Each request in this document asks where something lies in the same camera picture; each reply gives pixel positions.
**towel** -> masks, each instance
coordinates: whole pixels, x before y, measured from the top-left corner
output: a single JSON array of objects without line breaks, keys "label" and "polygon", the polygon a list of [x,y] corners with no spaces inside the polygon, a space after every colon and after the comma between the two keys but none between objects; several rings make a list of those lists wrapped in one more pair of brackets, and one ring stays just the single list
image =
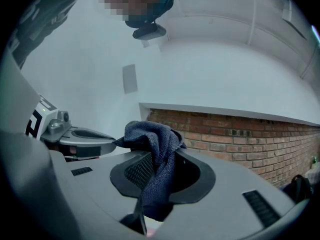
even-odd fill
[{"label": "towel", "polygon": [[174,180],[175,151],[187,148],[182,136],[161,123],[132,121],[126,125],[124,137],[115,144],[122,148],[151,151],[154,174],[141,194],[143,213],[162,221],[170,209],[168,200]]}]

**black vent slot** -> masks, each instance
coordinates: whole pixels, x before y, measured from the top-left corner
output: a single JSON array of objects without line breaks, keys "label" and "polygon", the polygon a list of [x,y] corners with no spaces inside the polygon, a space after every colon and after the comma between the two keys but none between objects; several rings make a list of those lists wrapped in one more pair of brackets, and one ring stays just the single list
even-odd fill
[{"label": "black vent slot", "polygon": [[265,228],[271,226],[280,216],[275,210],[268,204],[268,202],[262,197],[262,195],[254,190],[242,194],[247,200],[255,214],[258,216]]},{"label": "black vent slot", "polygon": [[124,176],[141,190],[148,184],[154,173],[151,153],[144,156],[124,171]]},{"label": "black vent slot", "polygon": [[83,167],[83,168],[72,170],[71,172],[72,172],[73,176],[78,176],[80,174],[86,174],[91,171],[92,171],[92,169],[90,167]]}]

